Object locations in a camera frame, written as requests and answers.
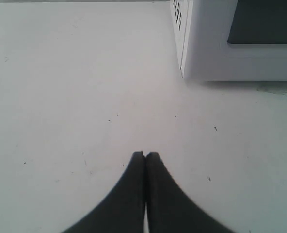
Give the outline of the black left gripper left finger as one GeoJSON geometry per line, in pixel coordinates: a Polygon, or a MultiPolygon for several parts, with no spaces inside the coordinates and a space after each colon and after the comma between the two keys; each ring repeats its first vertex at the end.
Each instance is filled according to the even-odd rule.
{"type": "Polygon", "coordinates": [[[66,233],[143,233],[145,215],[145,156],[133,153],[123,175],[109,194],[66,233]]]}

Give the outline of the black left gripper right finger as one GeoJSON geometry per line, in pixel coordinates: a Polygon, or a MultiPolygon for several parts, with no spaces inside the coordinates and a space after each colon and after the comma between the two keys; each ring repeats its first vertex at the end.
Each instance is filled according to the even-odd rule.
{"type": "Polygon", "coordinates": [[[156,152],[146,156],[146,204],[151,233],[231,233],[177,185],[156,152]]]}

